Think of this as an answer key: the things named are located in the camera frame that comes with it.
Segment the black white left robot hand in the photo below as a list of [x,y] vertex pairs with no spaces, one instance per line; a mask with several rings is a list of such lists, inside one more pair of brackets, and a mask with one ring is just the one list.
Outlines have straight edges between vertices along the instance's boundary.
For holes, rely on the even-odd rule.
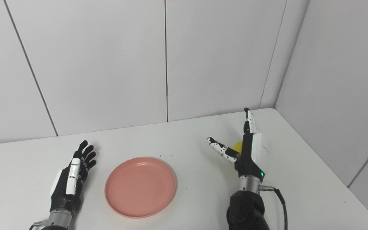
[[67,210],[75,215],[81,208],[83,184],[96,165],[94,146],[83,140],[67,167],[58,171],[51,191],[50,211]]

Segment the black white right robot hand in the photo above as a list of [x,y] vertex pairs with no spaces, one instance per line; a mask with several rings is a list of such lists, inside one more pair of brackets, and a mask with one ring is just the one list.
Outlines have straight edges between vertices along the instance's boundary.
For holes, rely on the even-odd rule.
[[220,156],[234,164],[239,177],[253,176],[260,182],[263,182],[269,167],[270,153],[264,147],[264,135],[257,127],[254,114],[249,108],[244,108],[244,112],[246,120],[243,126],[243,139],[240,152],[226,147],[212,137],[208,137],[206,141]]

